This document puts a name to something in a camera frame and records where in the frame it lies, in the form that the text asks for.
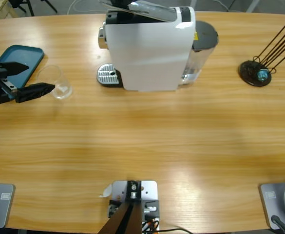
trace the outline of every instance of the blue tray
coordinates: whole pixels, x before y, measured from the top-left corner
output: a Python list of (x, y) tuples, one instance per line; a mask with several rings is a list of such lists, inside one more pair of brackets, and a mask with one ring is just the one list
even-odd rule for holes
[(19, 62), (27, 65), (29, 69), (21, 72), (15, 76), (8, 76), (8, 80), (13, 83), (17, 88), (25, 86), (40, 61), (44, 57), (44, 52), (40, 48), (23, 46), (23, 45), (12, 45), (8, 47), (0, 57), (0, 62)]

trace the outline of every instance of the gray floor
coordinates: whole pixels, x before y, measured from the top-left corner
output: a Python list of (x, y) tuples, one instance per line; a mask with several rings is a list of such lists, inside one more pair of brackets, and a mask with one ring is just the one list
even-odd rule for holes
[[(73, 0), (49, 0), (58, 10), (59, 15), (66, 15)], [(190, 0), (148, 0), (166, 6), (187, 6)], [(220, 0), (224, 5), (229, 7), (233, 0)], [(231, 7), (231, 11), (246, 11), (252, 0), (236, 0)], [(31, 0), (32, 7), (36, 16), (54, 15), (54, 11), (40, 0)], [(21, 17), (29, 16), (28, 7), (22, 5), (27, 14), (16, 9)], [(197, 0), (196, 11), (226, 11), (218, 2), (213, 0)], [(87, 13), (104, 13), (106, 8), (98, 0), (77, 0), (70, 8), (69, 14), (87, 14)], [(285, 0), (261, 0), (254, 12), (285, 14)]]

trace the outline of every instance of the wire stand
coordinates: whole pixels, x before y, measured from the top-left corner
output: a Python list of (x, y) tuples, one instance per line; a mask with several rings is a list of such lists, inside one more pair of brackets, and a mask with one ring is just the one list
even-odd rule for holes
[(273, 41), (284, 29), (285, 25), (265, 47), (265, 49), (258, 56), (253, 57), (252, 61), (243, 62), (239, 66), (238, 72), (242, 80), (257, 87), (266, 86), (271, 82), (272, 74), (277, 72), (276, 67), (285, 60), (285, 33), (282, 37), (280, 36), (281, 38), (278, 40), (278, 42), (264, 57), (263, 53), (270, 47)]

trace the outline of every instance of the white coffee machine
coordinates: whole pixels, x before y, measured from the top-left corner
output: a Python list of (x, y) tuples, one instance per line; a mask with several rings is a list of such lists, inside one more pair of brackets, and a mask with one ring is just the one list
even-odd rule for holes
[(98, 37), (113, 64), (99, 68), (99, 83), (135, 91), (176, 90), (193, 51), (194, 9), (144, 0), (100, 2), (113, 8)]

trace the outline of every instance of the clear plastic cup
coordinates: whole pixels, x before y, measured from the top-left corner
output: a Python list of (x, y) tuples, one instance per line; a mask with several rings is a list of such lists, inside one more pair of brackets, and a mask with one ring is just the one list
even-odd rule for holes
[(57, 99), (65, 99), (72, 94), (72, 86), (63, 71), (56, 65), (42, 68), (37, 74), (37, 81), (54, 84), (56, 87), (51, 94)]

